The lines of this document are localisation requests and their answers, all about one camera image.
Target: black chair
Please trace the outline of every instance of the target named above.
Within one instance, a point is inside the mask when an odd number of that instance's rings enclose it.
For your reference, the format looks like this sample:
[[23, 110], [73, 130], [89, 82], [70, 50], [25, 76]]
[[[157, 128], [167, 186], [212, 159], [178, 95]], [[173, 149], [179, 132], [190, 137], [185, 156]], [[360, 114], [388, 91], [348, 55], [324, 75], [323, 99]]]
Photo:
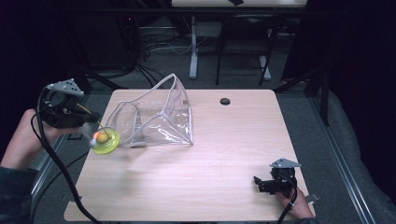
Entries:
[[242, 66], [221, 66], [223, 54], [245, 54], [266, 58], [264, 66], [250, 66], [245, 68], [260, 68], [262, 75], [259, 84], [264, 80], [271, 58], [273, 45], [285, 19], [276, 14], [264, 15], [237, 15], [222, 23], [218, 38], [218, 69], [216, 85], [219, 85], [220, 68], [242, 68]]

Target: black hole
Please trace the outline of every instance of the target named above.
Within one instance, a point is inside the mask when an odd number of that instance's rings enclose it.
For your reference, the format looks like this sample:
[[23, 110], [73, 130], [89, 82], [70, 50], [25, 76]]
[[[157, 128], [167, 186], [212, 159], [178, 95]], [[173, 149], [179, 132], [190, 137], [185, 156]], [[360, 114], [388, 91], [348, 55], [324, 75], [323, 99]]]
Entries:
[[231, 103], [231, 101], [228, 98], [222, 98], [222, 99], [220, 99], [220, 103], [222, 105], [229, 105]]

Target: human hand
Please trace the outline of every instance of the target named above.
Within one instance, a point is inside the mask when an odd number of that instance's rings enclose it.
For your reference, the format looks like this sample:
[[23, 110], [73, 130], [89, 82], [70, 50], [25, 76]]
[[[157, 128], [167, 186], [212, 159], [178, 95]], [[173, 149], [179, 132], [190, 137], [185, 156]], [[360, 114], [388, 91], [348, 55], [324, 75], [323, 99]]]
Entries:
[[[280, 203], [283, 204], [284, 207], [286, 207], [290, 203], [293, 194], [294, 194], [294, 189], [291, 190], [289, 198], [286, 198], [281, 192], [277, 192], [276, 198], [280, 201]], [[306, 202], [303, 192], [298, 188], [297, 188], [297, 199], [294, 202], [294, 206], [291, 208], [291, 210], [289, 210], [289, 214], [299, 219], [306, 217], [314, 217], [314, 215], [311, 212], [311, 209], [309, 209], [308, 203]]]
[[[6, 153], [0, 163], [1, 166], [19, 170], [27, 169], [30, 162], [41, 151], [41, 142], [35, 135], [31, 125], [31, 119], [34, 115], [35, 111], [33, 109], [28, 109], [24, 112], [20, 124], [8, 143]], [[40, 135], [36, 118], [34, 118], [33, 124], [36, 132]], [[78, 128], [56, 129], [45, 122], [43, 122], [43, 128], [49, 143], [52, 143], [63, 134], [78, 131]]]

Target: yellow ball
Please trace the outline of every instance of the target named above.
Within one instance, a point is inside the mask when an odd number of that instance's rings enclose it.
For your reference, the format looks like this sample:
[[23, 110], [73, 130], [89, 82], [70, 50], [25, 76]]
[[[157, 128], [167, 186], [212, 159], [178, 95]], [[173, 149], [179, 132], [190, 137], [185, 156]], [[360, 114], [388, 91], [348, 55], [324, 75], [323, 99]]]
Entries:
[[107, 142], [109, 139], [108, 134], [107, 133], [99, 133], [99, 135], [96, 138], [96, 142], [99, 144], [103, 144], [105, 142]]

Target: white desk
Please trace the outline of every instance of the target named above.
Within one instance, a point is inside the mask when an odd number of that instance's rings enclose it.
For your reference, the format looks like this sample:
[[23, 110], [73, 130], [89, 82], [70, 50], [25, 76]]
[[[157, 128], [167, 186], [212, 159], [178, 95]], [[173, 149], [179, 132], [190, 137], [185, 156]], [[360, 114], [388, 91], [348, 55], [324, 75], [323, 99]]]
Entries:
[[[119, 101], [143, 92], [114, 91], [103, 120]], [[269, 164], [281, 157], [297, 161], [275, 94], [187, 94], [194, 145], [117, 148], [107, 155], [91, 151], [77, 182], [84, 206], [103, 221], [277, 220], [283, 207], [274, 195], [259, 193], [253, 181], [254, 175], [270, 180]], [[222, 105], [221, 98], [231, 103]], [[296, 178], [307, 194], [300, 168]], [[69, 203], [64, 217], [88, 220], [74, 203]]]
[[[295, 7], [303, 8], [306, 5], [306, 0], [244, 0], [243, 4], [234, 6], [228, 0], [172, 0], [173, 7], [237, 7], [244, 11], [244, 7]], [[192, 17], [191, 20], [191, 65], [190, 65], [190, 79], [196, 79], [198, 67], [198, 48], [196, 42], [196, 20]], [[265, 58], [260, 57], [262, 66], [265, 64]], [[270, 80], [269, 69], [264, 75], [264, 79]]]

